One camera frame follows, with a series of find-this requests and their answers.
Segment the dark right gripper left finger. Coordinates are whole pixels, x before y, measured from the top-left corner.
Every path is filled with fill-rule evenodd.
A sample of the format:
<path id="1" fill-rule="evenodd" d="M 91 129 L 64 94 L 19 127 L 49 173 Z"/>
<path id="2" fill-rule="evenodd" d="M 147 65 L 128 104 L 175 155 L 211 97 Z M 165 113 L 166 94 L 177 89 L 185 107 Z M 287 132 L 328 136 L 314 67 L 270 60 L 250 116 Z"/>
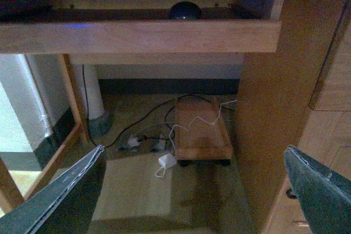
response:
<path id="1" fill-rule="evenodd" d="M 1 233 L 87 233 L 106 171 L 100 145 L 1 217 Z"/>

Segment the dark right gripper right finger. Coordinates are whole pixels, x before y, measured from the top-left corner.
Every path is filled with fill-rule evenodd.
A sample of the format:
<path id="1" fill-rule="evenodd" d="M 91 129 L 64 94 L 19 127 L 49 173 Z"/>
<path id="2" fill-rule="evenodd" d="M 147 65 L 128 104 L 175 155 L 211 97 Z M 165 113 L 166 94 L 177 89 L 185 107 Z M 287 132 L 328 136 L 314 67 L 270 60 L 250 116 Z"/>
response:
<path id="1" fill-rule="evenodd" d="M 294 146 L 284 162 L 312 233 L 350 233 L 350 180 Z"/>

